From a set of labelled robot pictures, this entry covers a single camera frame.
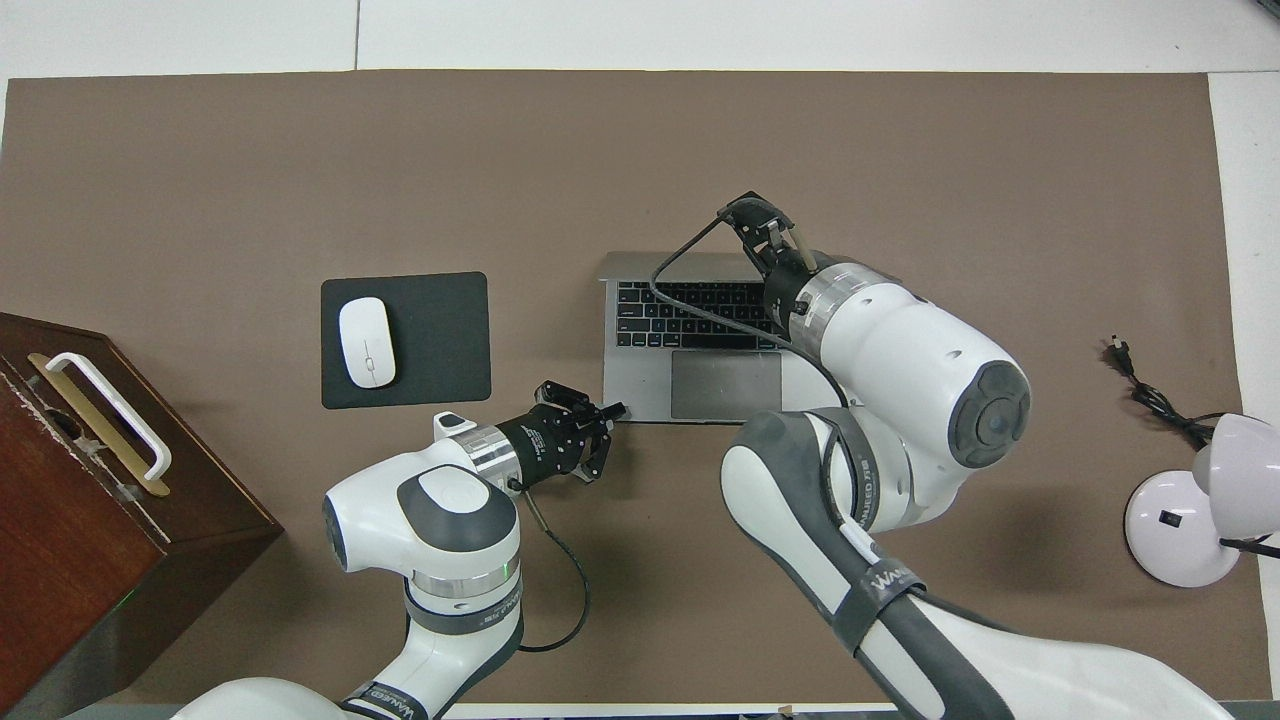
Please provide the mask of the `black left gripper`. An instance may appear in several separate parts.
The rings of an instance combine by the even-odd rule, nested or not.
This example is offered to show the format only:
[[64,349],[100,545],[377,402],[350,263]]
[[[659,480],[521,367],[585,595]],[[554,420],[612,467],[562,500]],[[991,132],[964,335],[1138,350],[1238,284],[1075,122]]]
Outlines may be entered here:
[[507,480],[508,488],[526,491],[570,473],[585,484],[600,479],[612,423],[627,413],[625,404],[596,406],[584,392],[553,380],[538,387],[538,402],[524,415],[495,425],[518,462],[518,478]]

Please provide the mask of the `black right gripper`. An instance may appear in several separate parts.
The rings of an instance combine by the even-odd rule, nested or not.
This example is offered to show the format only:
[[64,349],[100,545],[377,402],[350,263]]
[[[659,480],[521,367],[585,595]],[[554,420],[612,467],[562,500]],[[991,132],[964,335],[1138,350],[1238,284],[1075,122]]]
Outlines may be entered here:
[[[787,215],[756,192],[746,192],[726,204],[717,219],[730,225],[745,247],[762,246],[765,264],[764,306],[774,324],[804,316],[812,300],[801,297],[810,278],[823,268],[823,254],[812,251]],[[768,245],[774,237],[774,247]]]

